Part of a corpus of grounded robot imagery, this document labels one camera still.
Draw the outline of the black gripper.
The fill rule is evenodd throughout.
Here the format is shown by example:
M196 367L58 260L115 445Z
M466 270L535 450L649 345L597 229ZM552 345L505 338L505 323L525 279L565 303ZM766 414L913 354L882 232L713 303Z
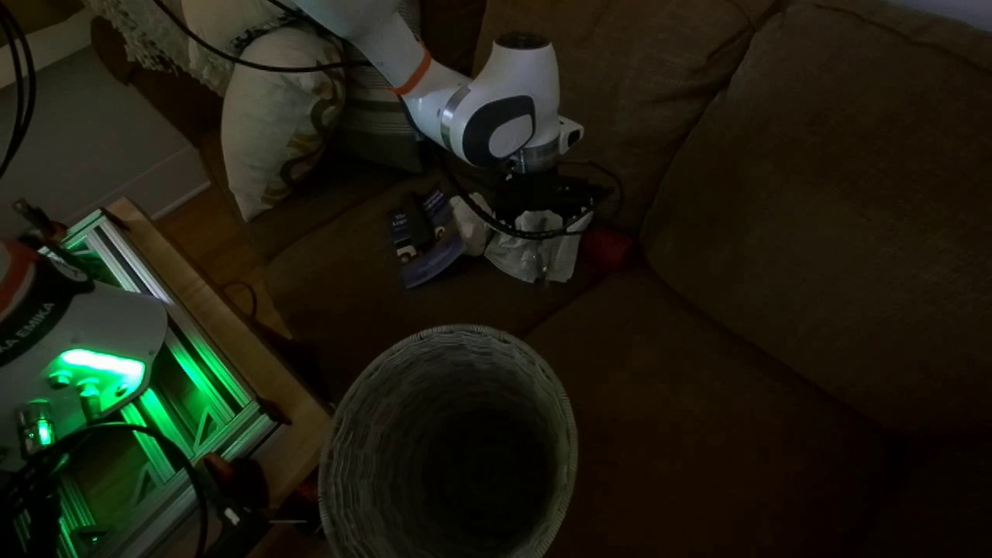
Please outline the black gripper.
M452 191L497 232L512 238L573 236L603 201L603 187L558 166L521 175L512 165L480 170L452 166Z

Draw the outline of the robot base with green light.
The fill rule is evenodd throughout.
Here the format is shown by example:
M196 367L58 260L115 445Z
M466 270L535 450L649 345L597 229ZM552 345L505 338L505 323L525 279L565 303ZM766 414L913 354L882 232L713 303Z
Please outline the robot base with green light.
M34 254L2 320L2 558L245 558L277 430L109 210Z

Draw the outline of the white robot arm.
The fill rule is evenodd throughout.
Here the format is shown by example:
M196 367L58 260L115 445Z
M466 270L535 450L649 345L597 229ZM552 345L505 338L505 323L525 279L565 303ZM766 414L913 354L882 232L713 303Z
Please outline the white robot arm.
M544 38L494 39L468 77L442 66L400 15L400 0L294 0L318 27L355 47L393 86L411 126L490 184L485 219L525 238L525 215L555 215L558 236L588 217L600 187L560 176L558 160L583 139L560 116L558 52Z

